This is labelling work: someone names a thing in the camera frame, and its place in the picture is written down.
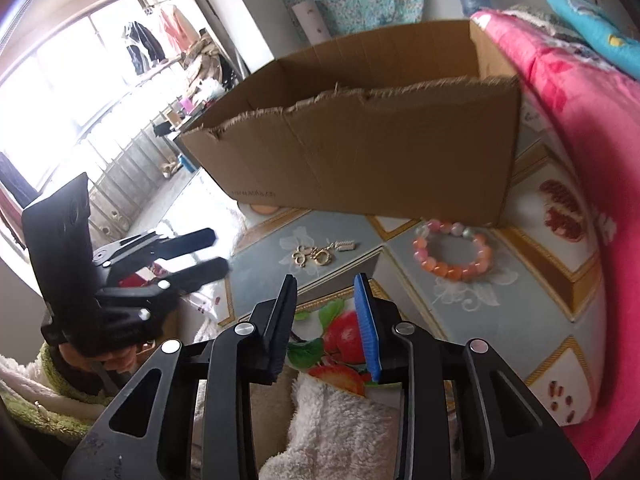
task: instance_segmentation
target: gold border pattern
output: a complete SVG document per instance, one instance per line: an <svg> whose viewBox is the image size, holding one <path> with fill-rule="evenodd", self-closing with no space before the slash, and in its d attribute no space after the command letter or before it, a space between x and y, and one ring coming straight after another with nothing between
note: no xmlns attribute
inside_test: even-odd
<svg viewBox="0 0 640 480"><path fill-rule="evenodd" d="M222 321L218 322L218 326L227 326L229 323L233 322L236 319L236 312L234 311L234 302L231 299L231 280L229 280L229 276L225 277L225 294L226 294L226 310L229 315L225 317Z"/></svg>
<svg viewBox="0 0 640 480"><path fill-rule="evenodd" d="M525 379L524 383L531 387L533 384L540 378L542 375L546 373L546 371L551 368L556 361L560 358L560 356L566 352L567 350L573 350L575 357L578 359L580 363L580 367L582 368L582 372L584 373L585 378L587 379L587 384L589 385L589 391L591 394L591 399L594 399L593 395L593 376L591 375L591 371L589 370L589 364L587 363L587 359L585 359L584 354L582 353L582 349L580 345L575 340L575 337L570 335L564 341L562 341L561 345L544 361L540 363L538 368L533 370L532 373Z"/></svg>
<svg viewBox="0 0 640 480"><path fill-rule="evenodd" d="M564 171L569 180L571 180L574 186L582 193L580 183L574 175L573 170L564 163L564 160L549 147L542 137L524 150L514 162L509 187L517 186L548 163L555 164L556 167Z"/></svg>
<svg viewBox="0 0 640 480"><path fill-rule="evenodd" d="M387 293L384 290L382 290L382 287L376 280L370 279L369 285L371 287L371 292L373 293L374 297L380 298L381 300L387 300L387 301L390 300ZM307 301L306 303L300 304L299 306L296 307L296 314L299 312L306 312L308 310L314 310L316 308L319 308L320 306L327 303L327 301L339 300L341 298L349 299L352 297L353 297L353 285L348 286L343 290L339 290L338 292L327 294L326 296L323 296L322 298L318 298L317 300L311 300L311 301Z"/></svg>
<svg viewBox="0 0 640 480"><path fill-rule="evenodd" d="M281 227L290 224L301 216L309 213L311 209L285 209L276 216L266 219L264 222L247 229L236 244L233 254L244 251L247 247L262 240L264 237L277 231Z"/></svg>
<svg viewBox="0 0 640 480"><path fill-rule="evenodd" d="M544 259L544 255L535 254L536 249L534 247L528 247L517 237L510 235L509 229L491 229L491 232L527 267L527 270L560 308L566 318L571 322L575 322L590 304L600 286L602 267L599 253L596 252L590 258L593 259L593 263L589 268L589 272L585 272L580 280L575 283L571 281L563 283L561 280L564 276L559 272L559 269L556 269L551 264L546 268L539 269L532 260Z"/></svg>
<svg viewBox="0 0 640 480"><path fill-rule="evenodd" d="M391 240L391 238L394 238L399 234L404 233L407 229L411 229L413 226L418 225L420 222L422 222L422 220L419 218L414 220L409 220L408 222L405 222L404 224L402 224L400 227L395 228L393 231L385 231L385 228L382 227L382 224L375 216L367 215L366 219L369 221L372 227L376 230L376 232L378 233L378 236L380 236L380 238L382 238L385 242L388 242L389 240Z"/></svg>

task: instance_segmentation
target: white fleece fabric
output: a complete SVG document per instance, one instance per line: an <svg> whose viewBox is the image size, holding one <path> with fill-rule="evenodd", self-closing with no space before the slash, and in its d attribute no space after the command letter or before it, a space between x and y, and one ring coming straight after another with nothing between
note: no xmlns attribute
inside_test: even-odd
<svg viewBox="0 0 640 480"><path fill-rule="evenodd" d="M260 480L390 480L399 412L306 374L294 383L289 446Z"/></svg>
<svg viewBox="0 0 640 480"><path fill-rule="evenodd" d="M38 356L26 366L0 355L0 391L21 397L33 404L36 400L46 410L81 420L96 420L104 411L101 404L87 404L61 396L53 390Z"/></svg>

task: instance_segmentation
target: pink bead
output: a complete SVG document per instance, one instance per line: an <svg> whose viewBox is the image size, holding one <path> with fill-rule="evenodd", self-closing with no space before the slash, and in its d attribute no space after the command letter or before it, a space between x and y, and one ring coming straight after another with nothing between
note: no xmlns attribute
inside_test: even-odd
<svg viewBox="0 0 640 480"><path fill-rule="evenodd" d="M489 268L489 262L487 260L482 259L482 260L476 261L476 270L478 271L478 274L482 274L486 272L488 268Z"/></svg>
<svg viewBox="0 0 640 480"><path fill-rule="evenodd" d="M422 264L423 262L425 262L428 257L429 257L429 253L427 252L427 249L418 249L414 253L415 261L418 262L419 264Z"/></svg>
<svg viewBox="0 0 640 480"><path fill-rule="evenodd" d="M437 233L440 230L441 225L440 220L436 220L435 218L432 218L427 222L427 227L432 233Z"/></svg>
<svg viewBox="0 0 640 480"><path fill-rule="evenodd" d="M465 227L460 222L456 222L451 227L451 234L454 236L462 236L464 230Z"/></svg>
<svg viewBox="0 0 640 480"><path fill-rule="evenodd" d="M437 265L437 261L435 258L432 258L431 256L429 256L426 261L424 261L423 263L420 264L420 266L426 270L427 272L431 272L435 266Z"/></svg>

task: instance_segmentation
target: window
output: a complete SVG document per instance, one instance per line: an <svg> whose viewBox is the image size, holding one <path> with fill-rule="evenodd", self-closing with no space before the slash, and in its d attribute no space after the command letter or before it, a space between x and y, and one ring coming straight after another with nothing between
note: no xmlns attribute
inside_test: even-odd
<svg viewBox="0 0 640 480"><path fill-rule="evenodd" d="M92 119L138 81L122 33L144 22L117 0L41 44L0 86L0 150L39 189Z"/></svg>

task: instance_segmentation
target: pomegranate print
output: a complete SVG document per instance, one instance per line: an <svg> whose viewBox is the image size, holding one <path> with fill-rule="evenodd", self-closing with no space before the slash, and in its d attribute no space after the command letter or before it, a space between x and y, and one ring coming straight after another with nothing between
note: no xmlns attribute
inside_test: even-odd
<svg viewBox="0 0 640 480"><path fill-rule="evenodd" d="M538 191L545 199L545 225L569 242L582 240L586 220L572 191L559 180L545 180Z"/></svg>
<svg viewBox="0 0 640 480"><path fill-rule="evenodd" d="M567 424L571 424L575 418L575 410L571 409L571 406L574 403L574 398L571 395L567 395L564 397L564 401L562 401L562 396L564 396L564 386L559 386L557 381L551 381L549 383L549 397L551 397L551 399L556 398L558 400L552 400L549 407L551 408L552 412L557 412L559 402L564 402L564 404L567 406L567 410L571 410L567 413L565 420Z"/></svg>

